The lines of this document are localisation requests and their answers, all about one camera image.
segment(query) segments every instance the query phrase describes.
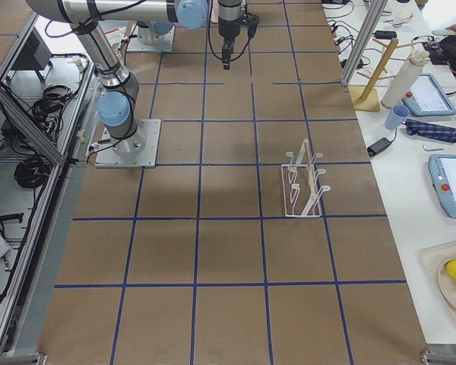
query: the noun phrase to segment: plate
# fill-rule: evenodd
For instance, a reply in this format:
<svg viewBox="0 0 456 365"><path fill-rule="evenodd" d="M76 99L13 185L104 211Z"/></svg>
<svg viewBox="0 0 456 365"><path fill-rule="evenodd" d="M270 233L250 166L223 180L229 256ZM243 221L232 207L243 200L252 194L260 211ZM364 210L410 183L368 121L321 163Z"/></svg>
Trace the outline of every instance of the plate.
<svg viewBox="0 0 456 365"><path fill-rule="evenodd" d="M438 273L438 283L439 289L441 290L442 295L444 298L454 307L456 308L456 280L451 278L446 273L446 264L451 259L447 259L439 269Z"/></svg>

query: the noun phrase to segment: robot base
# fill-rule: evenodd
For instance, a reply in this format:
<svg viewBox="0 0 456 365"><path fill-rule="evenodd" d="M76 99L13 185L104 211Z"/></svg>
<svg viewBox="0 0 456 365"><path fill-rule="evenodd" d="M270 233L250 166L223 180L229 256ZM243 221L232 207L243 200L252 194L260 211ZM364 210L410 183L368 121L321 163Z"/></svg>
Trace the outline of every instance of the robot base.
<svg viewBox="0 0 456 365"><path fill-rule="evenodd" d="M98 152L96 167L126 168L126 167L155 167L157 158L157 148L160 137L160 119L139 119L138 128L147 136L147 142L142 151L137 154L117 154L113 148ZM109 133L105 129L103 139L109 138Z"/></svg>
<svg viewBox="0 0 456 365"><path fill-rule="evenodd" d="M169 33L164 34L163 36L155 36L155 44L143 44L138 41L138 39L131 38L130 43L128 44L127 52L151 52L151 53L171 53L173 51L174 43L174 30L176 27L173 27ZM138 30L135 30L132 35L137 35Z"/></svg>

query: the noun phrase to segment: blue cup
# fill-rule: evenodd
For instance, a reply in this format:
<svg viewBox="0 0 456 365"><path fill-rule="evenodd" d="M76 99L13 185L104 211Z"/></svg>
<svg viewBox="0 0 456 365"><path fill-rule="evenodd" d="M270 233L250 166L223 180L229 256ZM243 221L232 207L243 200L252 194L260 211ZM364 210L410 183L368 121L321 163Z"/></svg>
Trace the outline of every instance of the blue cup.
<svg viewBox="0 0 456 365"><path fill-rule="evenodd" d="M396 105L388 112L387 119L385 120L385 128L389 131L396 129L400 124L405 122L409 116L409 108L404 105Z"/></svg>

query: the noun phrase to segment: wooden base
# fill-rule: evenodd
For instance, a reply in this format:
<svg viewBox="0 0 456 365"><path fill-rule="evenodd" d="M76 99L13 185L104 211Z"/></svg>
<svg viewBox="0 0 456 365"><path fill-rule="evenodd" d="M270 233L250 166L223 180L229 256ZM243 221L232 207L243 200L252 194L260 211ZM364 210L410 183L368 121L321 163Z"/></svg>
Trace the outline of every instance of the wooden base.
<svg viewBox="0 0 456 365"><path fill-rule="evenodd" d="M351 95L351 101L353 101L353 108L361 112L379 112L380 101L378 100L378 94L375 89L372 89L370 95L366 100L361 100L359 97L362 94L364 87L349 86L348 90Z"/></svg>

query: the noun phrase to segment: beige tray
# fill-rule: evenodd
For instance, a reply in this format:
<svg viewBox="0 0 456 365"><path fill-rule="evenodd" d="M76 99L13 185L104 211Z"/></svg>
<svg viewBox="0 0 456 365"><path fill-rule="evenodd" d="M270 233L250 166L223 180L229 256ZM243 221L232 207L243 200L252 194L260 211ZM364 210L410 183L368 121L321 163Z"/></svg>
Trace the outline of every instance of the beige tray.
<svg viewBox="0 0 456 365"><path fill-rule="evenodd" d="M447 259L454 258L456 258L456 241L432 247L430 249L424 249L420 252L420 261L422 262L424 269L434 283L436 290L444 301L446 307L448 308L449 314L451 314L451 317L453 318L456 325L456 309L442 295L438 283L438 274L439 270L442 267L442 264L446 262Z"/></svg>

